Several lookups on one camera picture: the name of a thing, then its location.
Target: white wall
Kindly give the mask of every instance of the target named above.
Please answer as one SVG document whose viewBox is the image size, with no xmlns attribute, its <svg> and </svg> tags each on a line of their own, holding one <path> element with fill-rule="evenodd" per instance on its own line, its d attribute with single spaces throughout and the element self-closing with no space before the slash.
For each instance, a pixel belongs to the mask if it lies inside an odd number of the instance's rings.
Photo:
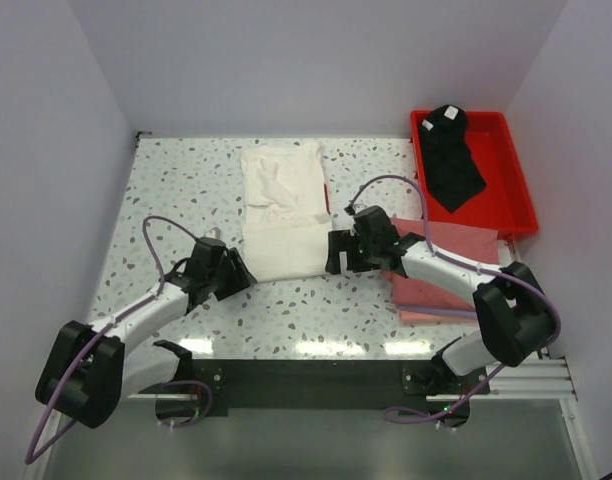
<svg viewBox="0 0 612 480">
<path fill-rule="evenodd" d="M 525 259 L 561 310 L 558 350 L 612 470 L 612 0 L 570 0 L 507 118 L 541 228 Z"/>
<path fill-rule="evenodd" d="M 0 479 L 23 471 L 58 328 L 87 318 L 131 137 L 67 3 L 0 0 Z"/>
<path fill-rule="evenodd" d="M 410 134 L 505 110 L 566 0 L 69 0 L 120 106 L 159 135 Z"/>
</svg>

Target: black cloth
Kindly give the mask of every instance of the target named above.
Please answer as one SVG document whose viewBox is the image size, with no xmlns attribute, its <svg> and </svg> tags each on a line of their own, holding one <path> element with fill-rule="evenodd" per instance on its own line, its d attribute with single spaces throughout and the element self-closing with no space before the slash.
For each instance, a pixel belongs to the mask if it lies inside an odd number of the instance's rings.
<svg viewBox="0 0 612 480">
<path fill-rule="evenodd" d="M 422 163 L 428 192 L 450 213 L 486 188 L 486 181 L 473 161 L 464 141 L 468 117 L 458 109 L 454 119 L 444 113 L 444 105 L 429 113 L 419 128 Z"/>
</svg>

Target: red plastic tray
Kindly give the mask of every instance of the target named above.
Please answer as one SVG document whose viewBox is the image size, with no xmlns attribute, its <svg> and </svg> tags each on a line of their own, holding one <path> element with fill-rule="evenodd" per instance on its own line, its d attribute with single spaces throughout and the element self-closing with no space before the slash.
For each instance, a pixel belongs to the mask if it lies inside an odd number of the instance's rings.
<svg viewBox="0 0 612 480">
<path fill-rule="evenodd" d="M 429 219 L 490 228 L 497 230 L 499 238 L 506 240 L 535 233 L 539 229 L 537 218 L 504 116 L 498 112 L 466 112 L 468 129 L 465 140 L 487 186 L 451 214 L 426 188 L 418 125 L 428 113 L 430 110 L 414 110 L 410 120 L 418 178 L 426 195 Z"/>
</svg>

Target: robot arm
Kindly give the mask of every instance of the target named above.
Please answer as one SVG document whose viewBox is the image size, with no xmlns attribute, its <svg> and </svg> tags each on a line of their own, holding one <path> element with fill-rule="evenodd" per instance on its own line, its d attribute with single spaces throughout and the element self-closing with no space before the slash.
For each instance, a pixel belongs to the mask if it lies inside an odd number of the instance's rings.
<svg viewBox="0 0 612 480">
<path fill-rule="evenodd" d="M 237 250 L 227 249 L 219 240 L 197 239 L 185 263 L 183 273 L 173 268 L 164 276 L 163 285 L 153 287 L 115 314 L 88 325 L 76 321 L 66 324 L 40 376 L 36 399 L 49 403 L 73 360 L 109 324 L 112 328 L 66 381 L 55 404 L 58 411 L 95 428 L 108 419 L 122 397 L 185 376 L 190 352 L 175 344 L 155 342 L 148 347 L 152 352 L 146 362 L 131 361 L 130 353 L 161 327 L 205 302 L 210 294 L 222 300 L 256 283 Z"/>
<path fill-rule="evenodd" d="M 416 378 L 427 394 L 437 393 L 455 377 L 495 361 L 517 366 L 553 335 L 555 322 L 544 302 L 496 275 L 510 276 L 541 292 L 525 265 L 480 265 L 432 247 L 419 235 L 400 237 L 379 207 L 363 210 L 354 215 L 354 220 L 352 231 L 330 232 L 328 272 L 341 272 L 339 254 L 346 252 L 349 270 L 381 268 L 423 279 L 475 306 L 480 331 L 444 347 L 433 357 L 428 371 Z M 154 287 L 114 315 L 88 325 L 75 321 L 65 325 L 37 385 L 37 400 L 49 403 L 73 359 L 109 325 L 112 328 L 66 381 L 55 404 L 60 412 L 94 428 L 111 415 L 122 397 L 171 379 L 194 378 L 190 352 L 171 342 L 158 341 L 149 346 L 152 352 L 148 361 L 131 361 L 130 353 L 161 327 L 206 301 L 211 293 L 222 300 L 252 285 L 255 279 L 237 250 L 228 250 L 218 240 L 198 239 L 185 261 L 183 273 L 174 268 L 165 275 L 163 286 Z"/>
<path fill-rule="evenodd" d="M 480 330 L 444 347 L 433 358 L 432 371 L 417 379 L 427 385 L 429 393 L 455 376 L 496 361 L 515 367 L 555 334 L 553 312 L 540 296 L 522 286 L 542 291 L 526 265 L 481 264 L 431 247 L 420 235 L 400 236 L 377 206 L 351 213 L 353 230 L 329 234 L 328 272 L 341 272 L 339 254 L 345 252 L 349 270 L 383 269 L 425 280 L 475 306 Z"/>
</svg>

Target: red cloth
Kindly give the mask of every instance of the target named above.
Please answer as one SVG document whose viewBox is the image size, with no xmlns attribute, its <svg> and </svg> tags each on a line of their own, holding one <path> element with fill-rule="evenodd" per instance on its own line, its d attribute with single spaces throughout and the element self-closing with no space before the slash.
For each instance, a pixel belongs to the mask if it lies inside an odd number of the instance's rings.
<svg viewBox="0 0 612 480">
<path fill-rule="evenodd" d="M 421 220 L 391 219 L 400 235 L 416 233 L 424 235 L 424 222 Z M 469 227 L 453 223 L 430 222 L 433 244 L 450 252 L 472 258 L 482 263 L 499 262 L 497 253 L 497 232 L 485 228 Z M 415 305 L 420 307 L 474 308 L 458 296 L 423 280 L 403 278 L 386 273 L 393 282 L 393 303 L 396 305 Z"/>
</svg>

